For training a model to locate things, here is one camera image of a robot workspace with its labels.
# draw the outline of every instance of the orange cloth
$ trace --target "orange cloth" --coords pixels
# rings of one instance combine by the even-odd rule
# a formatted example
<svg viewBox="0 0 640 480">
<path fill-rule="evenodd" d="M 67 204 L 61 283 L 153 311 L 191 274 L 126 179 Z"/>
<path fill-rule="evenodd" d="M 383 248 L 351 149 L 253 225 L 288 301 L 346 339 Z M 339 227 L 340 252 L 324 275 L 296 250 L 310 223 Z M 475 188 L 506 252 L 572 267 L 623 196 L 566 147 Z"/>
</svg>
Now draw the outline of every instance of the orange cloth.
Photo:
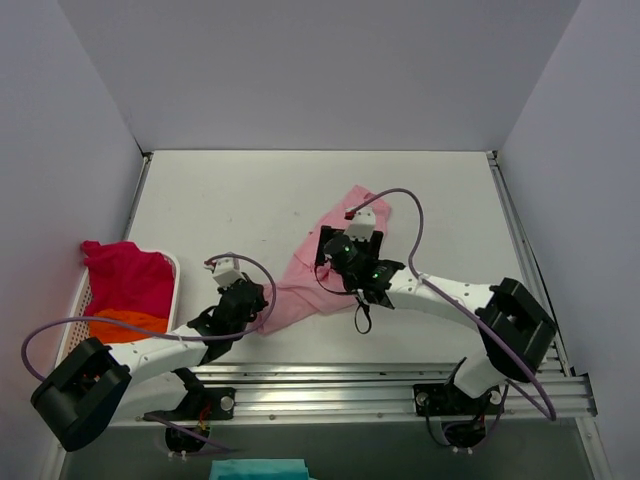
<svg viewBox="0 0 640 480">
<path fill-rule="evenodd" d="M 158 318 L 140 312 L 130 312 L 128 310 L 114 310 L 107 308 L 94 314 L 96 317 L 111 318 L 120 320 L 135 327 L 144 328 L 158 333 L 166 333 L 169 320 Z M 135 342 L 147 338 L 148 335 L 128 330 L 124 327 L 110 325 L 108 323 L 89 322 L 89 336 L 98 337 L 104 343 L 126 343 Z"/>
</svg>

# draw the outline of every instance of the red cloth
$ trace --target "red cloth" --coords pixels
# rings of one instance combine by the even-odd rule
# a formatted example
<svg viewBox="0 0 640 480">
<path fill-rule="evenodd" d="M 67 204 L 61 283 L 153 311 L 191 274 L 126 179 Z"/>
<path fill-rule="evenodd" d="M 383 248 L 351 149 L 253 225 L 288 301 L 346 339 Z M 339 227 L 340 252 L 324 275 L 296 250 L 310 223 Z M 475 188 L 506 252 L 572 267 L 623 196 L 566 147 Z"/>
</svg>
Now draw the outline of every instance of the red cloth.
<svg viewBox="0 0 640 480">
<path fill-rule="evenodd" d="M 173 271 L 161 253 L 141 252 L 132 242 L 86 241 L 80 248 L 93 293 L 85 315 L 111 308 L 169 318 Z"/>
</svg>

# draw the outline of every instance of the teal cloth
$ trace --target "teal cloth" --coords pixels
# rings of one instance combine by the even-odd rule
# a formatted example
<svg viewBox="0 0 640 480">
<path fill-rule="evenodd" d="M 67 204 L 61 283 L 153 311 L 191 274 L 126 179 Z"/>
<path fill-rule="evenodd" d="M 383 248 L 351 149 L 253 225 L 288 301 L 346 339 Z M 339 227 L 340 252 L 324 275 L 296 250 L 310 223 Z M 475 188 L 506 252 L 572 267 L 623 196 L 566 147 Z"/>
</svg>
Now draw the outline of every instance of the teal cloth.
<svg viewBox="0 0 640 480">
<path fill-rule="evenodd" d="M 209 480 L 309 480 L 304 460 L 214 460 Z"/>
</svg>

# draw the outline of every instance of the screw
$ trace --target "screw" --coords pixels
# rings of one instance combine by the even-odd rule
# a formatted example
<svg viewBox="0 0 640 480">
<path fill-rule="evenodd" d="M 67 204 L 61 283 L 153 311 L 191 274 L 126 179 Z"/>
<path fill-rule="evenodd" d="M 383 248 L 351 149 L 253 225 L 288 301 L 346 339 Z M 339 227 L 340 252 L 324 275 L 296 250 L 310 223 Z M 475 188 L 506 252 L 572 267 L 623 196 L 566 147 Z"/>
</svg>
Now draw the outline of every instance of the screw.
<svg viewBox="0 0 640 480">
<path fill-rule="evenodd" d="M 420 392 L 418 395 L 416 395 L 416 403 L 419 406 L 424 407 L 424 404 L 427 403 L 428 398 L 429 398 L 429 395 L 427 395 L 424 392 Z"/>
<path fill-rule="evenodd" d="M 491 390 L 491 398 L 489 398 L 489 401 L 493 405 L 500 405 L 500 402 L 502 401 L 502 397 L 500 396 L 500 392 L 498 392 L 497 390 Z"/>
<path fill-rule="evenodd" d="M 225 395 L 220 399 L 220 409 L 224 412 L 230 412 L 235 404 L 235 400 L 228 395 Z"/>
</svg>

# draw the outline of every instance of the white table surface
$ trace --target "white table surface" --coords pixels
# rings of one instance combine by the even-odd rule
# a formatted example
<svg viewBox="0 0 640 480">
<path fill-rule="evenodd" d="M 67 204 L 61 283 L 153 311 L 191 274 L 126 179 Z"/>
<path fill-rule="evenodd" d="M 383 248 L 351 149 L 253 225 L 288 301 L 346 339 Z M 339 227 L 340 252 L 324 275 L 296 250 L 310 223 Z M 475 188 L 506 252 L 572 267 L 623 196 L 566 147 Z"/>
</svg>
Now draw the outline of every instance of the white table surface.
<svg viewBox="0 0 640 480">
<path fill-rule="evenodd" d="M 406 187 L 421 199 L 425 233 L 418 270 L 475 283 L 520 279 L 520 270 L 483 152 L 158 151 L 129 239 L 167 250 L 182 268 L 178 324 L 217 303 L 202 262 L 234 251 L 263 263 L 276 280 L 322 214 L 355 184 Z M 417 229 L 412 201 L 392 207 L 381 258 L 406 262 Z M 252 279 L 263 277 L 251 265 Z M 372 308 L 358 334 L 353 309 L 316 315 L 270 336 L 252 334 L 225 363 L 457 362 L 482 348 L 477 333 L 440 318 Z"/>
</svg>

